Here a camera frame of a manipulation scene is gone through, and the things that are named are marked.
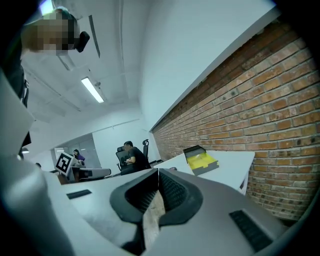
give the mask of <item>man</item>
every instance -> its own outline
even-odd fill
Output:
[[[129,152],[130,157],[125,162],[129,165],[132,164],[136,172],[150,168],[145,155],[131,141],[124,143],[124,150]]]
[[[62,55],[72,49],[82,52],[89,38],[86,32],[80,33],[77,20],[64,7],[58,7],[41,19],[23,26],[7,49],[1,67],[14,92],[26,107],[29,84],[21,66],[23,55],[26,52]],[[28,133],[22,146],[30,143]]]

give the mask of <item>black t-shirt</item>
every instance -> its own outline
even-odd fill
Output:
[[[25,72],[21,66],[22,42],[18,38],[10,46],[6,52],[6,56],[2,63],[3,72],[13,88],[16,95],[21,99],[22,103],[27,107],[29,89],[25,80]],[[22,147],[31,143],[30,133],[26,135]]]
[[[135,146],[129,150],[129,156],[135,157],[135,163],[133,163],[135,169],[141,171],[147,168],[147,160],[145,155]]]

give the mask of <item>fluorescent ceiling light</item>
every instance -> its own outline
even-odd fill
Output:
[[[27,153],[29,153],[29,150],[26,147],[24,147],[22,149],[22,154],[27,154]]]
[[[85,77],[81,80],[83,85],[88,89],[92,96],[97,100],[97,102],[102,103],[104,100],[101,98],[97,90],[94,88],[88,77]]]
[[[42,4],[40,4],[40,10],[42,15],[51,13],[54,10],[54,7],[52,6],[52,0],[43,1]]]

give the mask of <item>woman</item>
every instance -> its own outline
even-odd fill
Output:
[[[73,151],[73,155],[74,155],[75,159],[81,160],[81,161],[85,161],[85,158],[84,158],[82,155],[80,155],[78,149],[75,149],[75,150]]]

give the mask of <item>brick wall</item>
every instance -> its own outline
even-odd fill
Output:
[[[319,80],[304,41],[288,24],[271,23],[154,128],[162,160],[194,145],[255,151],[247,195],[298,219],[319,186]]]

